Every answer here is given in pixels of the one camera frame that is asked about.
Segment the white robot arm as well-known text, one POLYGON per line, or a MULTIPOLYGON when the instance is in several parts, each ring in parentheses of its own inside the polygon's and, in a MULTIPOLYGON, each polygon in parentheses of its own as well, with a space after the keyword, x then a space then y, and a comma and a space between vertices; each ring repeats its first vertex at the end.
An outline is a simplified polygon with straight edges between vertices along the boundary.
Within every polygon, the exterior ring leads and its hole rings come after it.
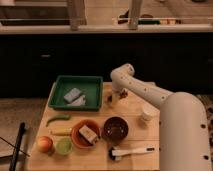
POLYGON ((172 92, 134 77, 127 63, 110 73, 112 91, 124 88, 160 111, 160 171, 213 171, 208 122, 203 103, 187 92, 172 92))

